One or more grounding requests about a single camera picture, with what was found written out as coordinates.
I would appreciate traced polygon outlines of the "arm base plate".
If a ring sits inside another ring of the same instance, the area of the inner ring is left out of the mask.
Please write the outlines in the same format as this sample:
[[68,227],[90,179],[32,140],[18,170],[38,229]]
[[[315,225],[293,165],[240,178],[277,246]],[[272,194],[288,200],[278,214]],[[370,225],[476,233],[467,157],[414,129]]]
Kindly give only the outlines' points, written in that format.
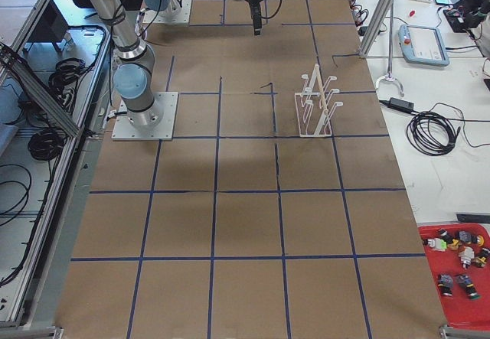
[[115,141],[171,141],[178,107],[178,92],[156,92],[154,103],[145,112],[132,112],[121,100],[112,140]]
[[170,0],[164,11],[156,12],[147,8],[142,19],[143,24],[188,25],[191,17],[192,0]]

